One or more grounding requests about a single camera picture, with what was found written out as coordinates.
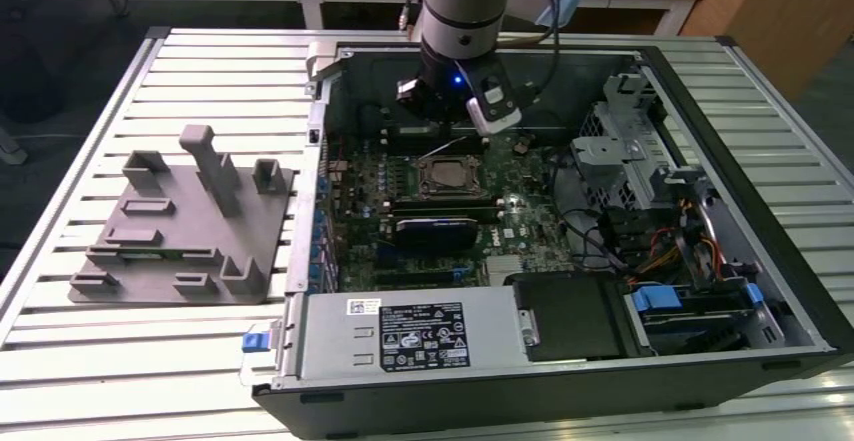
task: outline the power supply label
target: power supply label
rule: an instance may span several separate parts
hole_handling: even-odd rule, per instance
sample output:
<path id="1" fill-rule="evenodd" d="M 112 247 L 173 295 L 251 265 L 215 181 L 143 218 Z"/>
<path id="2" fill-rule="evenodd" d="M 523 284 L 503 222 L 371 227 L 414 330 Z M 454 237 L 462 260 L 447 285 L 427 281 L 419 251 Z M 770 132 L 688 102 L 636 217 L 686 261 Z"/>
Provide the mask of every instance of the power supply label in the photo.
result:
<path id="1" fill-rule="evenodd" d="M 470 366 L 463 303 L 383 306 L 379 333 L 390 373 Z"/>

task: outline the circuit board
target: circuit board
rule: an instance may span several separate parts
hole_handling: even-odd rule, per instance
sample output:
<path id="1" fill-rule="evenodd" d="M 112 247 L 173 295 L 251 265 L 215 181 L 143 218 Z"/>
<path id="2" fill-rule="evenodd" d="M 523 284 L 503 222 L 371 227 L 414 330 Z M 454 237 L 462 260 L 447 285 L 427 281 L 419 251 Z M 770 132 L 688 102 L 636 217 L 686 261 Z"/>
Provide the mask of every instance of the circuit board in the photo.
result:
<path id="1" fill-rule="evenodd" d="M 488 149 L 476 156 L 390 156 L 383 146 L 372 142 L 348 150 L 339 158 L 346 162 L 335 168 L 339 175 L 334 176 L 339 182 L 334 210 L 338 290 L 395 289 L 378 285 L 378 277 L 430 272 L 454 272 L 455 286 L 486 286 L 490 282 L 484 261 L 500 255 L 516 255 L 523 272 L 571 270 L 570 246 L 544 189 L 547 149 L 528 149 L 520 145 L 519 135 L 510 134 L 490 138 Z M 450 183 L 455 189 L 470 190 L 475 197 L 495 200 L 503 209 L 498 222 L 478 225 L 470 249 L 443 256 L 396 256 L 394 243 L 384 236 L 390 227 L 384 224 L 383 203 L 427 196 L 430 188 L 419 171 L 428 162 L 436 171 L 443 169 L 443 163 L 464 163 L 474 179 L 460 178 Z"/>

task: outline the slotted aluminum platform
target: slotted aluminum platform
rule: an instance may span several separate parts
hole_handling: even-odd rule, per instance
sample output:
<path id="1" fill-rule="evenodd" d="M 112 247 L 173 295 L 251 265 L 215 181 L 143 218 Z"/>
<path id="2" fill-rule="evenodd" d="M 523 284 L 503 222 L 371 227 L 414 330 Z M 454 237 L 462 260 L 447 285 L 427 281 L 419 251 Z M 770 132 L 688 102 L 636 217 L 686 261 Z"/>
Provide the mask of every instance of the slotted aluminum platform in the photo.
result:
<path id="1" fill-rule="evenodd" d="M 0 288 L 0 432 L 8 440 L 292 437 L 255 405 L 237 376 L 240 335 L 281 315 L 289 203 L 260 306 L 75 305 L 68 278 L 125 185 L 133 149 L 191 163 L 187 123 L 208 124 L 237 166 L 273 157 L 299 171 L 312 103 L 308 43 L 402 41 L 390 32 L 175 29 L 147 39 Z M 739 50 L 711 38 L 571 36 L 566 43 L 658 45 L 837 302 L 854 314 L 854 183 Z M 686 158 L 694 155 L 679 133 Z M 295 178 L 295 190 L 313 180 Z M 272 364 L 255 373 L 272 374 Z M 535 423 L 394 439 L 682 440 L 854 435 L 854 374 L 777 383 L 716 408 Z"/>

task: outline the cpu socket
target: cpu socket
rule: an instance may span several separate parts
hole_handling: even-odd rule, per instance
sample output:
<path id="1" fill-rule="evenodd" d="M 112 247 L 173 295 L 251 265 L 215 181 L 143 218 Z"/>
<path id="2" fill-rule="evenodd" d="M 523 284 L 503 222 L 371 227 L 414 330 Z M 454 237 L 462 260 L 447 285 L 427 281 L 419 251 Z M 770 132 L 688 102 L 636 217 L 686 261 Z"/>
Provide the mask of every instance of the cpu socket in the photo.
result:
<path id="1" fill-rule="evenodd" d="M 419 197 L 480 198 L 479 165 L 474 156 L 434 156 L 419 161 Z"/>

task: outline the blue clip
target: blue clip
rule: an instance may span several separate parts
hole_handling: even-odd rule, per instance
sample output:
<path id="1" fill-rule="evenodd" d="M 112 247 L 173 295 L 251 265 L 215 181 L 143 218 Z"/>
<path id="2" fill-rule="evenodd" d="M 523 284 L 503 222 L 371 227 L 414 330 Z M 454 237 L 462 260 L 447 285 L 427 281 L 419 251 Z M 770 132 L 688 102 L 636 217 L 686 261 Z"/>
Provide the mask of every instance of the blue clip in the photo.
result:
<path id="1" fill-rule="evenodd" d="M 243 335 L 244 353 L 263 353 L 269 351 L 269 333 L 245 333 Z"/>
<path id="2" fill-rule="evenodd" d="M 747 297 L 750 297 L 750 302 L 752 303 L 752 306 L 755 308 L 765 302 L 765 296 L 762 296 L 759 286 L 757 286 L 757 283 L 747 283 L 744 289 L 747 290 Z"/>
<path id="3" fill-rule="evenodd" d="M 643 286 L 631 293 L 631 300 L 639 313 L 648 309 L 678 309 L 682 301 L 672 286 Z"/>

